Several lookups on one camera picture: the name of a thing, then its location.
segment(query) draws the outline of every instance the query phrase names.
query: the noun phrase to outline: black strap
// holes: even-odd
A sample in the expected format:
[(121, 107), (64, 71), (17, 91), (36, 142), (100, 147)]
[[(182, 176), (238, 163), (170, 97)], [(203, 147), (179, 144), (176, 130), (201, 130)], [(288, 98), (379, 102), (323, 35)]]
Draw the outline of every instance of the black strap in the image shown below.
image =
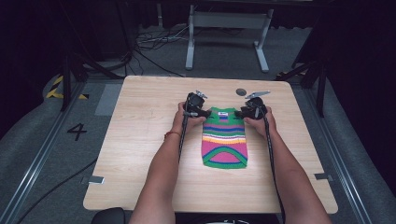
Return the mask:
[(280, 199), (279, 191), (277, 190), (277, 185), (276, 185), (274, 151), (273, 151), (273, 148), (272, 148), (271, 135), (270, 135), (270, 130), (269, 130), (270, 129), (270, 125), (268, 123), (267, 117), (265, 117), (265, 116), (264, 116), (264, 123), (265, 123), (265, 131), (267, 133), (268, 151), (269, 151), (269, 154), (270, 154), (271, 171), (272, 171), (272, 174), (273, 174), (273, 179), (274, 179), (274, 184), (275, 184), (275, 189), (276, 189), (276, 196), (277, 196), (277, 199), (279, 200), (279, 206), (280, 206), (280, 212), (281, 212), (281, 215), (282, 215), (282, 220), (283, 220), (283, 223), (285, 223), (286, 222), (285, 209), (283, 208), (283, 203), (282, 203), (282, 200)]

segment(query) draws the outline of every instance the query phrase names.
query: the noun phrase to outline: colorful striped sweater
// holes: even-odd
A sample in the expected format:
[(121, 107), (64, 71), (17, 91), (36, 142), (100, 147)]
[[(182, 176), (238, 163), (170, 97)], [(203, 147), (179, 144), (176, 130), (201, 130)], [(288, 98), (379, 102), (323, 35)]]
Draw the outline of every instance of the colorful striped sweater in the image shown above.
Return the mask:
[(202, 158), (204, 165), (220, 169), (239, 169), (248, 165), (245, 123), (234, 108), (212, 107), (204, 123)]

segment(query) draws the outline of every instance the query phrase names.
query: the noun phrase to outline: metal frame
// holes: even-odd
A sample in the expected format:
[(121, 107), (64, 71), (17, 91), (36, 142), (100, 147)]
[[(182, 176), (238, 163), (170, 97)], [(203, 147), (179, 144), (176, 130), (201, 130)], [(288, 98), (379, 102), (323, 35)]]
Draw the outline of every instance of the metal frame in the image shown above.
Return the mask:
[(264, 73), (269, 71), (262, 46), (267, 36), (274, 10), (269, 9), (267, 14), (245, 13), (219, 13), (195, 11), (194, 5), (190, 6), (189, 19), (189, 46), (187, 48), (186, 69), (191, 70), (194, 59), (194, 27), (225, 27), (243, 29), (261, 29), (262, 35), (254, 42), (254, 48), (259, 59), (260, 67)]
[(332, 164), (334, 166), (335, 171), (337, 172), (340, 182), (344, 188), (344, 192), (349, 200), (349, 203), (352, 207), (352, 210), (355, 214), (356, 219), (359, 223), (373, 223), (367, 213), (367, 210), (361, 200), (361, 196), (358, 193), (355, 182), (351, 174), (349, 173), (346, 164), (343, 161), (343, 158), (339, 152), (337, 145), (332, 139), (332, 134), (329, 131), (326, 120), (321, 118), (319, 113), (317, 113), (315, 107), (315, 97), (311, 90), (304, 89), (304, 95), (307, 99), (313, 113), (315, 114), (315, 119), (318, 122), (320, 130), (323, 133), (324, 139), (329, 147), (329, 157), (332, 160)]
[(47, 138), (45, 139), (41, 148), (38, 150), (37, 154), (35, 155), (35, 159), (23, 176), (22, 182), (12, 196), (12, 199), (8, 203), (6, 210), (3, 212), (2, 216), (0, 216), (0, 224), (14, 222), (14, 219), (17, 217), (18, 213), (21, 210), (23, 202), (25, 201), (30, 190), (32, 189), (33, 184), (35, 183), (38, 175), (41, 172), (41, 169), (43, 168), (48, 156), (52, 151), (53, 145), (59, 135), (62, 126), (64, 125), (64, 122), (66, 121), (67, 115), (70, 113), (74, 102), (78, 99), (79, 95), (84, 89), (84, 86), (84, 82), (77, 83), (77, 86), (73, 91), (70, 104), (64, 112), (60, 112), (55, 122), (53, 123), (49, 134), (47, 135)]

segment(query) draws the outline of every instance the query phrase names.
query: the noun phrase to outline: small round object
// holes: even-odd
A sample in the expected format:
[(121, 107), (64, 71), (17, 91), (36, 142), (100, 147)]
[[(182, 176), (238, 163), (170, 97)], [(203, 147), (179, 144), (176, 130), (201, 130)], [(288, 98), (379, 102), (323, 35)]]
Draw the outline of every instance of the small round object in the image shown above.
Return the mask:
[(244, 89), (236, 89), (235, 92), (240, 96), (245, 96), (247, 94), (247, 91), (245, 91)]

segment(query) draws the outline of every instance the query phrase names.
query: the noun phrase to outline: yellow tape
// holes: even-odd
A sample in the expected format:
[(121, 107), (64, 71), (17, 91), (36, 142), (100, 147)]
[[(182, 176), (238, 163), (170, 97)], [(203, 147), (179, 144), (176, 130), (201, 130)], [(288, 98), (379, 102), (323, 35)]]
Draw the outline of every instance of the yellow tape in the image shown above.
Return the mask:
[[(58, 89), (59, 84), (64, 80), (64, 76), (59, 75), (56, 80), (53, 82), (49, 93), (47, 93), (47, 98), (58, 98), (63, 99), (64, 95), (62, 93), (57, 93), (56, 90)], [(90, 98), (89, 94), (81, 94), (78, 99), (80, 100), (88, 100)]]

